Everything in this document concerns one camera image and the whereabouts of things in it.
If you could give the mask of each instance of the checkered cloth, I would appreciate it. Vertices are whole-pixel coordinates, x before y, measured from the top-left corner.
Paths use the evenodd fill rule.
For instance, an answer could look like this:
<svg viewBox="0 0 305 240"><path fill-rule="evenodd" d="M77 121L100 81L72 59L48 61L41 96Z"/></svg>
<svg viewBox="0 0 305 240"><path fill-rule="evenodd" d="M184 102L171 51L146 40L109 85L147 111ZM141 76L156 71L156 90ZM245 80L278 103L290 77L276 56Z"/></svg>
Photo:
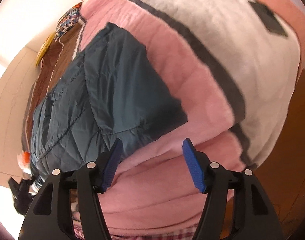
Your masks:
<svg viewBox="0 0 305 240"><path fill-rule="evenodd" d="M185 228L176 232L167 233L164 235L158 236L111 236L112 240L191 240L197 225L194 225L189 228ZM82 228L74 225L75 235L76 237L84 240L84 234L82 233Z"/></svg>

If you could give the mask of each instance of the white wall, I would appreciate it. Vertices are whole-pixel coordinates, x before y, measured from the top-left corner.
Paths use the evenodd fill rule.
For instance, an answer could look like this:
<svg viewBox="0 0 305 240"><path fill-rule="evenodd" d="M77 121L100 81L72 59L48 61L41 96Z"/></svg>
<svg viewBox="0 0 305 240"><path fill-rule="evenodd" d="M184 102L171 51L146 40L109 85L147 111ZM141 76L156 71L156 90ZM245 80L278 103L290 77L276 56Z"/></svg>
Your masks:
<svg viewBox="0 0 305 240"><path fill-rule="evenodd" d="M38 51L58 19L80 0L3 0L0 4L0 64L7 67L26 45Z"/></svg>

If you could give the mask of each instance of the black robotic claw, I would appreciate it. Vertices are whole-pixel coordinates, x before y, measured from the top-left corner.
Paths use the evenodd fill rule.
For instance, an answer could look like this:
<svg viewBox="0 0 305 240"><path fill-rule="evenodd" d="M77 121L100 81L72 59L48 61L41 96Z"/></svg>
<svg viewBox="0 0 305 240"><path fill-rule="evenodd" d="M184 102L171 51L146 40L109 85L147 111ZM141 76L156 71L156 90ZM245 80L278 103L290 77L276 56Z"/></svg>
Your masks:
<svg viewBox="0 0 305 240"><path fill-rule="evenodd" d="M54 170L27 212L19 240L77 240L70 189L78 189L85 240L110 240L97 193L104 193L111 185L121 153L122 143L117 140L109 152L99 154L95 163L73 172ZM183 142L183 154L195 186L208 194L193 240L219 240L228 189L234 190L234 212L230 235L225 240L285 239L273 206L251 170L228 171L196 151L189 139Z"/></svg>

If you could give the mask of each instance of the colorful patterned fabric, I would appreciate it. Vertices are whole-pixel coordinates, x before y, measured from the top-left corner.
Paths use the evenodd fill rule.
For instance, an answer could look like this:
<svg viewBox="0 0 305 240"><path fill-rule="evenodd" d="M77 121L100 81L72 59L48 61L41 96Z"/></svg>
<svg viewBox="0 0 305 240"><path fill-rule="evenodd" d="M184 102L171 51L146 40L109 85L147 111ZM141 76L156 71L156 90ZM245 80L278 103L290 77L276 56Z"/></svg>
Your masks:
<svg viewBox="0 0 305 240"><path fill-rule="evenodd" d="M81 5L82 2L76 4L60 18L57 24L54 41L57 41L78 22Z"/></svg>
<svg viewBox="0 0 305 240"><path fill-rule="evenodd" d="M157 236L111 236L112 240L191 240L197 225L189 228L178 230L176 232L157 235ZM80 239L85 239L80 226L74 225L75 235Z"/></svg>

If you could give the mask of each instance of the patterned pillow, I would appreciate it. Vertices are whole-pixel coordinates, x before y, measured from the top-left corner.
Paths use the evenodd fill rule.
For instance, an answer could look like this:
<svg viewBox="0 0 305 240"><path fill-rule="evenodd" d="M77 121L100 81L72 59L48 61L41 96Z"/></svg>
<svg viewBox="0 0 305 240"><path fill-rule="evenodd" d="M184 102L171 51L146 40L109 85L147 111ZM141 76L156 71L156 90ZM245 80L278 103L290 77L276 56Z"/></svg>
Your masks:
<svg viewBox="0 0 305 240"><path fill-rule="evenodd" d="M56 33L54 36L54 41L57 41L61 36L63 36L67 31L69 31L79 19L79 10L81 8L82 2L76 4L74 7L70 8L58 21Z"/></svg>

